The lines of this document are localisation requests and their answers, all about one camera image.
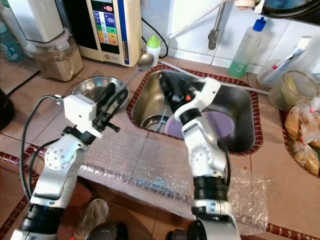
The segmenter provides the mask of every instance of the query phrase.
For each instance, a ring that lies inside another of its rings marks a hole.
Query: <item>sink rim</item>
[[[190,72],[191,74],[197,75],[199,77],[210,77],[210,78],[214,78],[218,81],[221,82],[226,82],[226,83],[231,83],[231,84],[236,84],[236,85],[240,85],[240,86],[244,86],[244,87],[251,87],[249,84],[247,84],[244,81],[235,79],[235,78],[230,78],[230,77],[226,77],[226,76],[220,76],[220,75],[215,75],[215,74],[210,74],[210,73],[206,73],[206,72],[200,72],[200,71],[195,71],[195,70],[190,70],[190,69],[185,69],[184,70]],[[148,70],[148,72],[144,75],[141,83],[139,84],[138,88],[136,89],[136,91],[133,94],[133,97],[131,98],[131,100],[129,101],[129,104],[126,108],[126,113],[127,116],[130,120],[130,122],[138,129],[144,130],[144,131],[148,131],[151,133],[155,133],[155,134],[159,134],[159,135],[163,135],[166,136],[168,138],[171,139],[176,139],[176,140],[182,140],[182,138],[178,138],[176,136],[172,136],[172,135],[168,135],[165,133],[160,133],[154,130],[149,130],[149,129],[145,129],[142,128],[140,125],[138,125],[136,123],[136,121],[133,119],[132,116],[132,111],[133,108],[135,106],[135,104],[137,103],[137,100],[140,96],[140,94],[142,93],[144,87],[146,86],[149,78],[151,75],[156,74],[158,71],[173,71],[173,72],[179,72],[178,70],[164,65],[164,64],[158,64],[155,67],[152,67]],[[263,135],[262,135],[262,128],[261,128],[261,121],[260,121],[260,110],[259,110],[259,101],[258,101],[258,94],[256,92],[253,91],[247,91],[251,97],[251,106],[252,106],[252,116],[253,116],[253,127],[254,127],[254,144],[253,146],[243,152],[229,152],[232,155],[236,155],[239,157],[243,157],[243,156],[249,156],[252,155],[254,153],[256,153],[262,146],[263,144]]]

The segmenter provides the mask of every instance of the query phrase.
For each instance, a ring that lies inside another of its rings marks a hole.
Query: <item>bubble wrap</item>
[[[129,132],[103,132],[88,151],[79,175],[150,205],[192,219],[193,178],[186,147]],[[228,200],[242,235],[259,234],[268,224],[267,182],[231,170]]]

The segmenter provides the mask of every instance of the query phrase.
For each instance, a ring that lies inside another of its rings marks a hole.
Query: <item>kitchen counter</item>
[[[37,65],[32,60],[25,60],[25,62],[19,64],[0,60],[0,87],[5,93],[8,93],[38,70]],[[164,61],[181,68],[227,77],[227,69],[225,68],[171,57],[165,58]],[[88,59],[84,59],[83,63],[84,68],[72,81],[57,82],[37,75],[10,97],[16,108],[16,114],[13,121],[0,132],[0,152],[6,153],[7,158],[8,155],[19,156],[23,124],[40,96],[44,94],[69,94],[75,85],[92,76],[111,76],[124,80],[133,70],[129,67]],[[143,76],[144,73],[140,73],[128,85],[130,97],[133,96]],[[255,74],[246,73],[240,80],[253,88],[260,89],[256,83]],[[269,180],[267,188],[268,221],[274,225],[274,229],[269,229],[270,232],[282,231],[279,232],[279,235],[291,234],[292,239],[295,239],[293,238],[293,232],[284,232],[285,229],[277,228],[277,226],[281,226],[319,238],[320,228],[317,226],[320,223],[320,179],[299,167],[287,152],[279,112],[269,103],[268,97],[258,94],[258,102],[263,144],[252,155],[232,155],[231,164],[252,173],[262,174],[265,180]],[[183,148],[182,141],[134,127],[124,111],[119,113],[114,121],[127,133]],[[27,132],[26,142],[28,144],[26,144],[26,147],[29,144],[40,146],[59,137],[67,123],[60,106],[49,101],[45,102],[31,121]],[[4,155],[1,156],[1,167],[10,168]]]

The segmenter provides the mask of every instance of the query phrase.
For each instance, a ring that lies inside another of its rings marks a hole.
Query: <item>black pot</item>
[[[10,123],[14,115],[14,104],[0,88],[0,131]]]

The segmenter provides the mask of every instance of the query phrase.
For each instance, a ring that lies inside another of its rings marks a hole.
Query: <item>purple bowl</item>
[[[224,113],[218,111],[206,111],[201,113],[201,115],[208,120],[215,134],[220,138],[225,139],[234,130],[234,122]],[[177,121],[173,114],[166,121],[164,133],[181,139],[184,138],[182,134],[182,123]]]

